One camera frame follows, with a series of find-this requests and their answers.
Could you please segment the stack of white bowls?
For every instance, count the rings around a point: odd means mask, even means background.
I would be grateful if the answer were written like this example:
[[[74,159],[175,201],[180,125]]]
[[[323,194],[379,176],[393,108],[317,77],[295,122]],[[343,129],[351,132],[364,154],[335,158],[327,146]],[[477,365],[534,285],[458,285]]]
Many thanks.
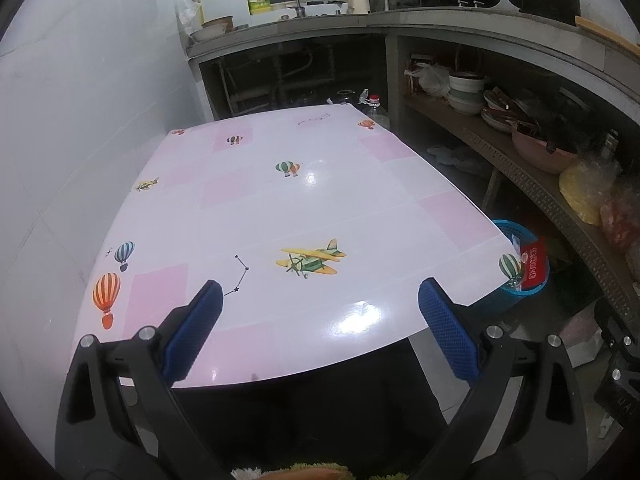
[[[449,74],[448,104],[458,113],[475,116],[482,111],[486,78],[473,73]]]

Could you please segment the pink plastic basin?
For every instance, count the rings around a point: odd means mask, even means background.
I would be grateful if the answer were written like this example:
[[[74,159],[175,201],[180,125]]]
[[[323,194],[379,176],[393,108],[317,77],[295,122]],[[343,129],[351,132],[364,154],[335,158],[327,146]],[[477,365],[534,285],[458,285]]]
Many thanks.
[[[514,122],[511,126],[511,138],[515,151],[537,169],[547,174],[560,174],[578,155],[549,145],[529,134],[529,125]]]

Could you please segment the bowl on counter corner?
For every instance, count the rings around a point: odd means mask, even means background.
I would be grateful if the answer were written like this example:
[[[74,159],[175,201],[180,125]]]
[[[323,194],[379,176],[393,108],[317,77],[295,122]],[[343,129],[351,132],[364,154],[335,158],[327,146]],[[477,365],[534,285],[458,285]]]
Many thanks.
[[[216,37],[222,36],[234,29],[232,16],[222,16],[205,22],[199,30],[192,32],[190,35],[193,42],[208,41]]]

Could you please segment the grey concrete kitchen counter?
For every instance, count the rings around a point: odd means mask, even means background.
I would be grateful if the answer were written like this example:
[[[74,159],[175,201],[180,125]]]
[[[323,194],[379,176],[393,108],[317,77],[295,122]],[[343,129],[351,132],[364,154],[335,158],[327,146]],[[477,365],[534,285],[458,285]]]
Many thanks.
[[[477,119],[464,119],[433,100],[403,99],[401,59],[409,39],[440,40],[514,58],[561,76],[592,92],[633,122],[639,119],[639,64],[631,55],[575,26],[538,16],[485,9],[431,8],[367,15],[292,18],[229,32],[188,47],[194,74],[223,56],[285,41],[348,35],[382,35],[386,44],[390,114],[408,105],[474,148],[515,184],[554,223],[588,266],[628,330],[639,330],[639,298],[624,259],[593,226],[581,222],[552,177],[515,154]]]

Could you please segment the green white fluffy sleeve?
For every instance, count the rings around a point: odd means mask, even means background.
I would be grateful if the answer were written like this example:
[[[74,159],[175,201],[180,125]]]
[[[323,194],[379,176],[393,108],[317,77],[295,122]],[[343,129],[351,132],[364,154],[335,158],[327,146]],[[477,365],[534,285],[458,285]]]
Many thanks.
[[[355,480],[354,474],[339,464],[294,464],[288,468],[262,471],[259,468],[242,468],[231,471],[236,480]]]

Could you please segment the wooden condiment shelf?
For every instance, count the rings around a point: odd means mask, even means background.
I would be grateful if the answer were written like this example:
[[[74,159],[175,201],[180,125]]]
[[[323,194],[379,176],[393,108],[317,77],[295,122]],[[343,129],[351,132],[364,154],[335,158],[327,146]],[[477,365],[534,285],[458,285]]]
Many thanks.
[[[576,16],[575,25],[586,32],[590,32],[590,34],[597,35],[603,39],[611,41],[613,44],[617,44],[619,47],[634,54],[635,56],[640,56],[640,46],[638,44],[633,44],[625,37],[620,36],[617,32],[613,32],[612,30],[609,30],[608,28],[593,21],[587,20],[582,16]]]

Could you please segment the red snack bag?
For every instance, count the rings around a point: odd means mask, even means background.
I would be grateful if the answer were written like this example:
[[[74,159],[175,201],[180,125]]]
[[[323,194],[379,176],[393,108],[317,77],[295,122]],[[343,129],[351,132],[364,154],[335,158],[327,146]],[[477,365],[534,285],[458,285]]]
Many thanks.
[[[547,281],[547,249],[541,238],[522,247],[521,263],[523,278],[520,287],[523,292],[531,292]]]

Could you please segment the yellow bag on shelf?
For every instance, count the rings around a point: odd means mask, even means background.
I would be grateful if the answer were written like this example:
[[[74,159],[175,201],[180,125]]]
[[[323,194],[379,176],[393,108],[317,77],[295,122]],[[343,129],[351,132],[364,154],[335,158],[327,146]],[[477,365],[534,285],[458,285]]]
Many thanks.
[[[600,208],[622,171],[615,159],[593,155],[572,162],[559,176],[559,189],[577,218],[590,226],[600,226]]]

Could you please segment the yellow cooking oil jug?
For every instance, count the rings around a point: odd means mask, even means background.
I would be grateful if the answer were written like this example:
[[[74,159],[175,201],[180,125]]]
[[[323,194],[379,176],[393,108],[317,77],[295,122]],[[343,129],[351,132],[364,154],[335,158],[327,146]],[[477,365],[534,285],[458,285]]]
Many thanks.
[[[385,108],[382,107],[381,98],[377,94],[370,93],[368,89],[364,89],[360,94],[359,101],[363,113],[366,114],[372,122],[375,122],[385,129],[390,128],[390,118]]]

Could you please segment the blue mesh trash basket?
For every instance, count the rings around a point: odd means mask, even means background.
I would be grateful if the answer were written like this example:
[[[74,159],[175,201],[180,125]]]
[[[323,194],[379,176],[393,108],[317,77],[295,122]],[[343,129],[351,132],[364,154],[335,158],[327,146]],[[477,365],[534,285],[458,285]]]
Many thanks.
[[[514,307],[521,300],[533,297],[544,289],[550,275],[550,264],[547,256],[547,281],[531,292],[523,292],[520,287],[523,278],[522,247],[538,240],[539,237],[529,229],[526,229],[525,226],[521,226],[511,220],[499,219],[495,220],[494,223],[512,244],[512,252],[503,254],[498,260],[498,268],[506,278],[506,282],[483,299],[483,306],[490,313],[502,313]]]

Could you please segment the white plastic bag on shelf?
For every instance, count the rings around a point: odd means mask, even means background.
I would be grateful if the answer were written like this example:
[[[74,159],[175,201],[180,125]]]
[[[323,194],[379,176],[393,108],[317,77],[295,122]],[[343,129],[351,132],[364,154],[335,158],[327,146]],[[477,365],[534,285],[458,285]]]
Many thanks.
[[[405,70],[419,87],[429,96],[443,98],[450,90],[449,70],[438,64],[418,63],[414,70]]]

